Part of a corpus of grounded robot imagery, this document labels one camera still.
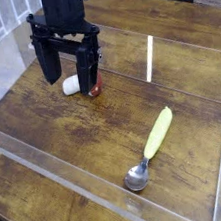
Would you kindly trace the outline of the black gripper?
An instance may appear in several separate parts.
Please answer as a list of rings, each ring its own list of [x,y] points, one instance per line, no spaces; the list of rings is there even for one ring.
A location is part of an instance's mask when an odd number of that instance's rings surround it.
[[[41,0],[43,15],[26,17],[31,27],[32,46],[47,82],[54,84],[61,77],[58,52],[68,51],[72,44],[66,35],[84,38],[76,51],[76,69],[80,92],[88,95],[97,82],[99,63],[98,26],[88,22],[84,1],[88,0]]]

